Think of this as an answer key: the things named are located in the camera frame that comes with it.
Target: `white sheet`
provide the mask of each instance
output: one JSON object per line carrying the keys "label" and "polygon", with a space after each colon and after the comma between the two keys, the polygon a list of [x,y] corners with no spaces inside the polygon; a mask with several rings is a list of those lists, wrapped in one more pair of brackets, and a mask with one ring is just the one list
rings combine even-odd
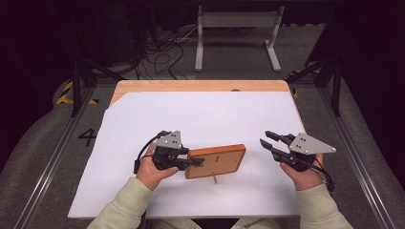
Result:
{"label": "white sheet", "polygon": [[[94,218],[129,176],[143,145],[158,132],[181,131],[184,147],[244,144],[234,174],[187,180],[179,171],[160,183],[150,219],[298,215],[292,181],[265,150],[265,131],[303,132],[288,92],[129,93],[110,107],[77,189],[69,218]],[[268,140],[278,149],[286,145]]]}

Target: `hand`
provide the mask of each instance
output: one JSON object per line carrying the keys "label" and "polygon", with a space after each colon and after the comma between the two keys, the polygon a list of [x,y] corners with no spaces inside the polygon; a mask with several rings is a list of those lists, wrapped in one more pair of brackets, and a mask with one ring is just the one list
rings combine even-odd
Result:
{"label": "hand", "polygon": [[140,163],[138,174],[136,178],[142,182],[150,190],[154,190],[158,187],[161,180],[173,176],[179,168],[172,167],[165,170],[158,170],[152,161],[152,152],[155,148],[154,144],[151,144],[146,150],[145,156]]}
{"label": "hand", "polygon": [[[324,161],[324,155],[316,155],[316,159],[322,165]],[[318,167],[320,167],[319,163],[316,160],[313,161],[313,165]],[[323,180],[321,177],[319,177],[318,173],[311,169],[308,169],[304,172],[297,172],[293,168],[289,167],[286,163],[280,163],[280,167],[292,179],[292,181],[294,181],[295,190],[297,191],[303,191],[309,188],[313,188],[323,183]]]}

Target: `beige sleeve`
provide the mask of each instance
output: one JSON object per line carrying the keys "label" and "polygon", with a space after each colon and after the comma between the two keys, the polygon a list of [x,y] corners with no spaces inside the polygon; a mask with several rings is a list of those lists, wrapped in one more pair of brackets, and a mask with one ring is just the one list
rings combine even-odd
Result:
{"label": "beige sleeve", "polygon": [[337,209],[325,184],[297,191],[301,210],[301,229],[352,228]]}
{"label": "beige sleeve", "polygon": [[131,177],[88,228],[137,228],[151,197],[152,191]]}

